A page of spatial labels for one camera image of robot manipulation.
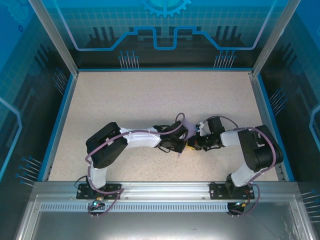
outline blue enclosure wall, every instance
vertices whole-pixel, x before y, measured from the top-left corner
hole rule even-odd
[[[80,69],[252,68],[287,0],[44,0]]]
[[[293,175],[306,192],[320,190],[319,9],[318,0],[300,2],[261,71]]]
[[[22,157],[41,164],[70,72],[28,1],[0,1],[0,23],[0,239],[12,240],[38,173]]]

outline speckled beige surface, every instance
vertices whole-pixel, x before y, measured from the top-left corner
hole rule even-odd
[[[86,175],[86,140],[109,122],[129,129],[172,124],[177,113],[199,123],[212,115],[239,126],[261,125],[246,72],[81,72],[65,121],[50,181]],[[226,130],[233,126],[222,121]],[[244,162],[239,146],[208,152],[127,149],[108,168],[108,181],[224,181]],[[274,169],[260,181],[277,181]]]

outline black mounting bracket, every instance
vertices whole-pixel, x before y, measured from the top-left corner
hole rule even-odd
[[[99,190],[103,192],[113,192],[121,189],[121,184],[106,184]],[[76,199],[85,199],[85,200],[95,200],[98,197],[101,197],[101,193],[93,190],[88,183],[79,184],[78,190],[76,193]],[[119,195],[119,193],[108,194],[103,197],[104,200],[114,200]]]
[[[212,182],[209,185],[211,200],[247,200],[248,194],[245,191],[249,192],[250,199],[255,199],[254,190],[248,185],[239,187],[239,191],[233,196],[229,195],[225,183]]]

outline robotic arm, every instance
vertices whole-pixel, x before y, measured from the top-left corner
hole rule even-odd
[[[272,165],[272,150],[266,140],[256,131],[247,128],[225,131],[219,117],[210,118],[207,121],[210,134],[204,134],[201,129],[202,124],[199,124],[195,126],[196,132],[191,137],[187,137],[190,129],[184,125],[174,130],[181,125],[181,121],[173,125],[155,125],[143,129],[142,132],[119,127],[115,122],[109,123],[86,141],[88,154],[115,136],[127,132],[132,133],[115,139],[91,156],[90,178],[93,186],[99,189],[106,184],[108,166],[127,148],[151,147],[159,148],[164,152],[182,153],[185,147],[196,151],[209,151],[238,145],[241,146],[244,163],[238,170],[227,176],[224,188],[229,198],[234,199],[248,188],[252,179]],[[272,143],[276,155],[275,164],[281,163],[283,161],[282,151],[267,126],[261,125],[256,129],[265,134]]]

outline gear graphic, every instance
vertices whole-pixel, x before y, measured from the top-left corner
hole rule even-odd
[[[166,18],[174,14],[180,14],[181,10],[186,10],[187,4],[191,4],[191,0],[140,0],[144,5],[144,10],[149,10],[150,14],[156,14],[157,17],[161,15]]]
[[[11,17],[18,24],[22,24],[29,16],[29,7],[27,0],[2,0],[0,6],[6,6]]]

